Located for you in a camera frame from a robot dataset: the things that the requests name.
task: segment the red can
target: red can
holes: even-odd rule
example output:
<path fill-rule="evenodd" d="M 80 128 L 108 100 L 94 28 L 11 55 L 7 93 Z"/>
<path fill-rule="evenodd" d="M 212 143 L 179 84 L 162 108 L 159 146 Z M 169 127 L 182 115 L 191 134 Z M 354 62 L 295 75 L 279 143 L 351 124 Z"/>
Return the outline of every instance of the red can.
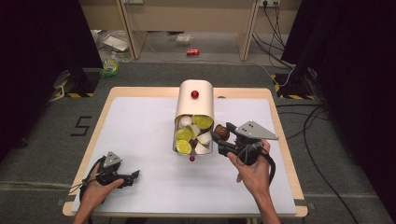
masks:
<path fill-rule="evenodd" d="M 188 49 L 187 55 L 199 55 L 199 49 Z"/>

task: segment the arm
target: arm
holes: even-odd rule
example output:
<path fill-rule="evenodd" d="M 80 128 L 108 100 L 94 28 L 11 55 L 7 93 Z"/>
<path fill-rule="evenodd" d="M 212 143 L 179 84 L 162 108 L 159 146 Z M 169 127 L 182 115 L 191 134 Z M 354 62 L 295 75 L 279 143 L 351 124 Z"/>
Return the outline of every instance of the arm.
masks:
<path fill-rule="evenodd" d="M 265 140 L 262 140 L 262 144 L 263 148 L 269 152 L 270 144 Z M 238 163 L 237 161 L 238 158 L 233 153 L 229 152 L 227 157 L 238 169 L 239 174 L 236 182 L 243 181 L 247 190 L 253 195 L 259 207 L 262 222 L 264 224 L 280 224 L 270 195 L 268 161 L 260 156 L 254 164 L 241 166 L 239 165 L 240 162 Z"/>
<path fill-rule="evenodd" d="M 123 183 L 123 179 L 118 179 L 106 186 L 99 184 L 95 180 L 94 176 L 94 174 L 97 173 L 99 165 L 100 163 L 98 163 L 93 169 L 92 176 L 89 180 L 88 187 L 85 189 L 84 195 L 82 196 L 73 224 L 87 223 L 93 210 L 102 203 L 111 190 L 117 188 Z"/>

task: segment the gray carpet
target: gray carpet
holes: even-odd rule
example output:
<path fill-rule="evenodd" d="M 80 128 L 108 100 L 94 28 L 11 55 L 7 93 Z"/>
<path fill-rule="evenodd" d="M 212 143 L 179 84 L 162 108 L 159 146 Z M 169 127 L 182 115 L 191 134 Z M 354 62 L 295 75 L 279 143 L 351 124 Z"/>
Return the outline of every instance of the gray carpet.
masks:
<path fill-rule="evenodd" d="M 274 72 L 284 70 L 269 68 Z M 316 100 L 279 99 L 271 78 L 256 65 L 202 63 L 123 63 L 115 77 L 100 79 L 92 98 L 63 98 L 50 104 L 27 136 L 28 146 L 9 152 L 0 165 L 0 218 L 3 223 L 70 223 L 62 213 L 62 198 L 72 184 L 89 144 L 95 124 L 111 88 L 116 86 L 178 87 L 186 79 L 205 79 L 214 87 L 267 88 L 272 91 L 288 140 L 290 153 L 309 205 L 309 214 L 301 219 L 282 219 L 284 223 L 352 223 L 345 207 L 315 169 L 300 132 L 307 115 L 321 104 Z M 364 172 L 348 157 L 342 138 L 325 108 L 306 131 L 312 157 L 360 223 L 392 223 L 376 197 Z M 85 136 L 75 125 L 90 126 Z M 110 218 L 95 217 L 95 223 Z M 122 223 L 125 218 L 112 218 Z"/>

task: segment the hand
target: hand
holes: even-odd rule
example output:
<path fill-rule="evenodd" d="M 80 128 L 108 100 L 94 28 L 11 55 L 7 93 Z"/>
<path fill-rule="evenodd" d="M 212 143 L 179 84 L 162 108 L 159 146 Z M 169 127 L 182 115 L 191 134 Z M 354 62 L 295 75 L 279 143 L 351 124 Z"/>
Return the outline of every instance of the hand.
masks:
<path fill-rule="evenodd" d="M 91 212 L 102 203 L 111 190 L 119 187 L 124 181 L 122 178 L 120 178 L 109 185 L 102 186 L 95 179 L 95 174 L 98 171 L 99 165 L 100 163 L 97 163 L 93 168 L 92 175 L 88 180 L 88 187 L 85 189 L 84 195 L 82 195 L 82 199 L 73 223 L 86 223 Z"/>
<path fill-rule="evenodd" d="M 262 139 L 262 147 L 269 153 L 270 152 L 270 144 Z M 238 169 L 238 176 L 236 177 L 236 182 L 244 182 L 247 190 L 254 196 L 258 194 L 269 194 L 269 163 L 263 157 L 259 156 L 257 161 L 250 165 L 240 165 L 241 161 L 238 159 L 236 155 L 229 152 L 227 153 L 227 157 L 233 163 L 233 165 Z"/>

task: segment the white container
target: white container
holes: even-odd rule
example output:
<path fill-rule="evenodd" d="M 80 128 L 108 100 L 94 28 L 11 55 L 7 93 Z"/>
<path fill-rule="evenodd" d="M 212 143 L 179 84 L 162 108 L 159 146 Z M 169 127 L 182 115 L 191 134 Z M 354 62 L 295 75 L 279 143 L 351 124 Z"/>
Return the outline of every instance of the white container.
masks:
<path fill-rule="evenodd" d="M 213 141 L 198 145 L 198 135 L 213 132 L 215 120 L 213 86 L 208 81 L 189 79 L 181 83 L 175 114 L 173 150 L 180 155 L 203 155 L 213 151 Z"/>

